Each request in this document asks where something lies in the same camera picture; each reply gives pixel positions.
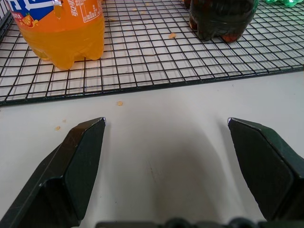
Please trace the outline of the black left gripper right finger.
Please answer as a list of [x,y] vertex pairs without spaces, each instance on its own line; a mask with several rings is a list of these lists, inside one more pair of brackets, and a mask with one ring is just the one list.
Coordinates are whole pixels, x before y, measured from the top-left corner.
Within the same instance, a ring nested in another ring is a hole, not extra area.
[[273,129],[229,118],[244,180],[268,221],[304,219],[304,160]]

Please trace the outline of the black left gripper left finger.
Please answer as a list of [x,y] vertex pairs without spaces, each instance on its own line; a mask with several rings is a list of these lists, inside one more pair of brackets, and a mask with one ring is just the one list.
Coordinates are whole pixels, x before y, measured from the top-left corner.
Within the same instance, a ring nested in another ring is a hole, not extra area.
[[95,184],[106,119],[72,128],[35,169],[0,221],[2,228],[73,228],[84,219]]

